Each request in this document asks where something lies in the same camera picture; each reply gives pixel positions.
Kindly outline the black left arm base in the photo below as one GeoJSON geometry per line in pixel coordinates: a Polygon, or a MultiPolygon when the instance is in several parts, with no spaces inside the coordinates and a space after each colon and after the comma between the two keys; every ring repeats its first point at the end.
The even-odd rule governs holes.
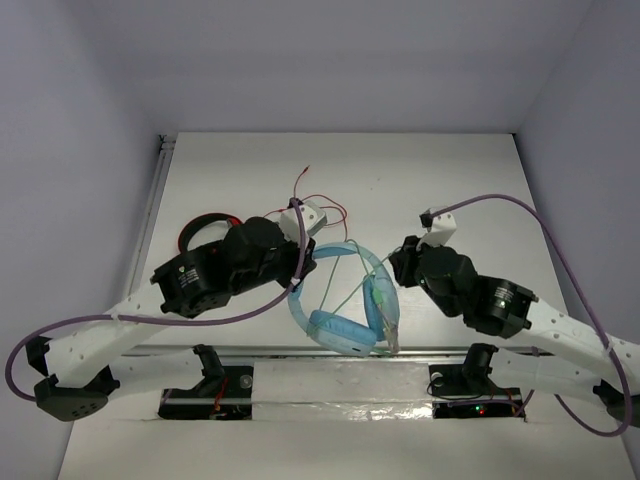
{"type": "Polygon", "coordinates": [[[216,350],[196,345],[201,379],[188,389],[165,389],[158,408],[163,420],[243,421],[252,419],[254,366],[224,365],[216,350]]]}

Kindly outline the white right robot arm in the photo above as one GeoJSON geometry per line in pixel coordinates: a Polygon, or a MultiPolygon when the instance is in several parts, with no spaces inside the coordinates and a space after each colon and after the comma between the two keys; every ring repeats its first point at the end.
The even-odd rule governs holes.
{"type": "Polygon", "coordinates": [[[598,335],[593,327],[551,307],[512,281],[479,274],[471,259],[446,246],[405,239],[390,257],[397,283],[419,287],[449,318],[490,337],[515,339],[542,351],[518,355],[474,343],[443,385],[458,384],[471,395],[515,386],[546,391],[558,399],[579,398],[600,405],[625,427],[639,424],[639,347],[598,335]]]}

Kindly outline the light blue headphones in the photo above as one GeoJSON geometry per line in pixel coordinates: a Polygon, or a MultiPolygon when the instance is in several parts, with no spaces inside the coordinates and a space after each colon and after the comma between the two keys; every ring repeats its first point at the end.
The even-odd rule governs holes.
{"type": "Polygon", "coordinates": [[[318,307],[305,310],[303,287],[288,295],[289,313],[305,336],[320,347],[344,356],[392,356],[399,353],[400,303],[385,260],[353,241],[328,243],[315,248],[313,259],[338,261],[356,257],[363,268],[362,279],[337,304],[327,306],[328,294],[318,307]]]}

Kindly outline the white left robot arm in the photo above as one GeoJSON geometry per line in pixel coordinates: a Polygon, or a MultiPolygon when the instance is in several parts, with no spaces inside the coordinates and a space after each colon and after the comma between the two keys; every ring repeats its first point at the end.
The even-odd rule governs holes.
{"type": "Polygon", "coordinates": [[[200,315],[269,283],[282,292],[253,310],[223,319],[228,325],[278,305],[313,271],[314,235],[322,219],[290,209],[279,220],[203,215],[181,232],[179,253],[137,291],[109,311],[77,318],[62,338],[26,340],[29,365],[42,375],[31,400],[52,417],[73,422],[117,398],[152,390],[218,400],[228,375],[211,345],[177,354],[131,357],[129,351],[170,326],[199,326],[200,315]]]}

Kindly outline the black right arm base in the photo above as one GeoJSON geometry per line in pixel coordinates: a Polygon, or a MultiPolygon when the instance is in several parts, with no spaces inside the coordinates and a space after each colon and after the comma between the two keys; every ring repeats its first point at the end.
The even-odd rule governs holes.
{"type": "Polygon", "coordinates": [[[501,388],[489,378],[491,360],[499,352],[496,346],[476,343],[461,362],[429,366],[426,393],[436,420],[526,419],[531,395],[523,396],[518,387],[501,388]]]}

